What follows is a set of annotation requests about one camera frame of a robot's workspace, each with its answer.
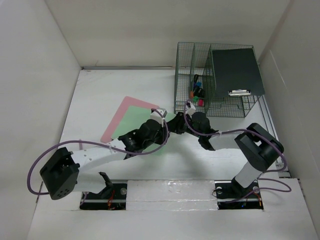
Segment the pink cap highlighter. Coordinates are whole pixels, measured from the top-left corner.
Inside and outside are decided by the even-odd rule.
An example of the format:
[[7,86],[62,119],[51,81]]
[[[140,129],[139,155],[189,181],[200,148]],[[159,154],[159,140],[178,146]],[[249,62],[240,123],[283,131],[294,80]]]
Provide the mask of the pink cap highlighter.
[[198,100],[198,106],[202,107],[204,105],[204,101],[202,99]]

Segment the green cap highlighter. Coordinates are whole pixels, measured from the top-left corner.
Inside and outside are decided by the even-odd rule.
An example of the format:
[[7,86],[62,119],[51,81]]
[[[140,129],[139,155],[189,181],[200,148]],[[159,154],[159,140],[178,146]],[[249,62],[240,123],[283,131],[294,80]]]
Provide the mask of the green cap highlighter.
[[203,88],[196,89],[193,92],[193,102],[197,102],[200,99],[203,99],[205,95],[205,91]]

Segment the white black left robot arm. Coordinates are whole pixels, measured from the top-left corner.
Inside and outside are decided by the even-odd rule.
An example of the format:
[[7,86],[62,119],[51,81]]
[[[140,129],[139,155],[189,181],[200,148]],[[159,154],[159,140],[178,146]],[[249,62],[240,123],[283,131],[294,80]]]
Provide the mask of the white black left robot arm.
[[81,175],[98,166],[122,161],[136,156],[146,156],[160,151],[168,142],[170,133],[185,130],[182,112],[166,121],[160,110],[138,129],[102,144],[91,142],[92,148],[71,152],[65,146],[58,148],[40,170],[40,176],[52,200],[60,200],[72,191],[84,192]]

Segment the orange cap highlighter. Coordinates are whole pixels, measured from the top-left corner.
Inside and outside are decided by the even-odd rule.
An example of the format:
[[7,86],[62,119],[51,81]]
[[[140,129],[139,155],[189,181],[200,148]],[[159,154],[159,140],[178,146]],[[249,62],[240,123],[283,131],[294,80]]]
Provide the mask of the orange cap highlighter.
[[190,98],[198,97],[199,91],[201,90],[200,87],[196,86],[189,94]]

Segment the black clipboard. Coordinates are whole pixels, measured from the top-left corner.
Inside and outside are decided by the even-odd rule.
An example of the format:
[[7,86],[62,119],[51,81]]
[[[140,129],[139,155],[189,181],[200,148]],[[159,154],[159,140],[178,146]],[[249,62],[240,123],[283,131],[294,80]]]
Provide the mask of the black clipboard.
[[254,49],[238,48],[212,51],[215,80],[214,96],[261,96],[265,89]]

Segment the green clipboard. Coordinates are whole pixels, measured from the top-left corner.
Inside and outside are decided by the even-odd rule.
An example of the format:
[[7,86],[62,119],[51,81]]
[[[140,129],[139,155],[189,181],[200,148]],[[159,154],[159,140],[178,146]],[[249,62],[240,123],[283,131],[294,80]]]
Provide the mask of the green clipboard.
[[[118,124],[118,126],[115,129],[115,132],[111,135],[111,138],[117,139],[120,136],[126,135],[129,132],[137,131],[140,133],[142,130],[147,130],[147,124],[146,122],[150,120],[151,116],[151,109],[150,108],[143,108],[143,107],[137,107],[137,106],[129,106],[128,110],[125,112],[122,120]],[[165,120],[167,123],[174,119],[176,115],[171,112],[167,112],[165,116]],[[148,148],[143,150],[143,153],[150,152],[152,150],[155,150],[158,148],[160,144],[153,143]],[[152,156],[160,156],[164,150],[165,146],[163,146],[161,149],[157,150],[156,152],[152,153]]]

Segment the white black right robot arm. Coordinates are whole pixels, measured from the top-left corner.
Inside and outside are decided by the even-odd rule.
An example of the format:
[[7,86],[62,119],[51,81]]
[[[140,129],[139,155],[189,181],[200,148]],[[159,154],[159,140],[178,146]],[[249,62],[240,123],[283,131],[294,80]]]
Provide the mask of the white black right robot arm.
[[219,199],[232,199],[233,202],[258,193],[254,185],[259,177],[270,172],[270,166],[282,158],[286,163],[283,145],[258,123],[245,129],[220,132],[211,128],[209,119],[202,112],[184,113],[183,118],[190,134],[198,137],[199,144],[206,150],[238,149],[246,158],[246,163],[226,187],[215,186]]

